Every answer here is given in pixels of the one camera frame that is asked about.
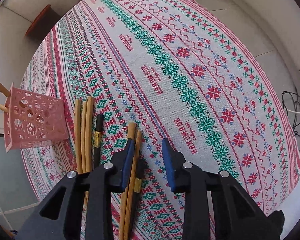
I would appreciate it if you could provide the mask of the patterned embroidered tablecloth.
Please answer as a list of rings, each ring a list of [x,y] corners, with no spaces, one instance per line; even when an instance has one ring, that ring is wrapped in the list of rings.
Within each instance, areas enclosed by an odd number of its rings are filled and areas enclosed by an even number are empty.
[[[147,161],[136,239],[181,239],[185,197],[171,191],[161,143],[228,171],[266,214],[300,180],[297,140],[265,72],[195,0],[82,0],[39,45],[21,88],[60,98],[70,136],[75,100],[104,115],[101,161],[142,130]]]

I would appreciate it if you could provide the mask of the orange-topped dark stool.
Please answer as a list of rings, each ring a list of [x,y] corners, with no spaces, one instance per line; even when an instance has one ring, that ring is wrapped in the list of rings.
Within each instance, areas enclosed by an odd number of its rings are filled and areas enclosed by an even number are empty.
[[[31,23],[25,36],[32,40],[42,42],[60,19],[61,16],[51,8],[50,4],[48,4]]]

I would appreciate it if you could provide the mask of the pink perforated utensil holder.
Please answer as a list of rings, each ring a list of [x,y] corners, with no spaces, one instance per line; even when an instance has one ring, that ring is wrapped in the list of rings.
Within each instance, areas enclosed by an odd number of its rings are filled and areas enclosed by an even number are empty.
[[[69,138],[63,100],[14,86],[5,101],[6,151],[45,147]]]

